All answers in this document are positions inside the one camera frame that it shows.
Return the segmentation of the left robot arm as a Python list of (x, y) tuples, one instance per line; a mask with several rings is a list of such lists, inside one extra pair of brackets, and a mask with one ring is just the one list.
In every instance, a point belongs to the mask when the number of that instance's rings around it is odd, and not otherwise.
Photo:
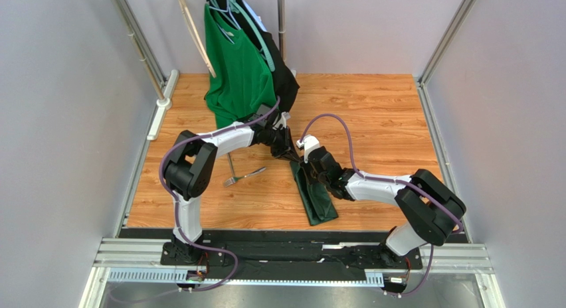
[(168, 258), (195, 264), (209, 250), (199, 243), (203, 234), (201, 197), (209, 186), (217, 158), (263, 144), (276, 159), (300, 160), (287, 125), (289, 117), (288, 112), (262, 104), (248, 119), (224, 128), (179, 134), (159, 166), (159, 180), (173, 199), (173, 237), (164, 247)]

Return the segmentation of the dark green cloth napkin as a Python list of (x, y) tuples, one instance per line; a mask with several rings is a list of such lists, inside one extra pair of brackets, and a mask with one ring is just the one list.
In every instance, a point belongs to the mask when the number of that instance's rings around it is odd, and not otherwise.
[(337, 219), (339, 215), (325, 186), (309, 183), (299, 163), (291, 161), (289, 164), (310, 226)]

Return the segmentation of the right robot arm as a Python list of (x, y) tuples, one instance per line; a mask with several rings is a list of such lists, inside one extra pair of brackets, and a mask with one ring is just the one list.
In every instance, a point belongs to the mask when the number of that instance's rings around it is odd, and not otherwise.
[(392, 228), (378, 247), (378, 259), (388, 266), (425, 244), (442, 246), (463, 230), (465, 204), (427, 169), (396, 177), (373, 175), (342, 167), (325, 147), (305, 150), (300, 164), (310, 182), (338, 199), (382, 202), (401, 210), (405, 223)]

